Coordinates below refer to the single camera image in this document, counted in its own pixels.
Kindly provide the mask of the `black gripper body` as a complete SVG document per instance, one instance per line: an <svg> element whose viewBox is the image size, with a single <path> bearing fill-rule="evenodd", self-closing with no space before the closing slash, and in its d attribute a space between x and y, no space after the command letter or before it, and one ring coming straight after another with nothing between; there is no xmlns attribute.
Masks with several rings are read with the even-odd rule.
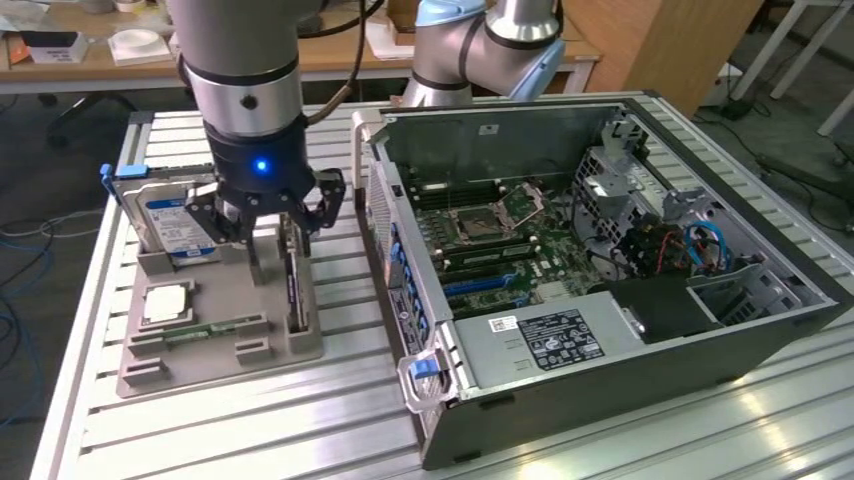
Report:
<svg viewBox="0 0 854 480"><path fill-rule="evenodd" d="M281 130L263 136L220 132L204 122L220 183L228 201L285 193L303 200L315 188L307 160L307 118L296 117Z"/></svg>

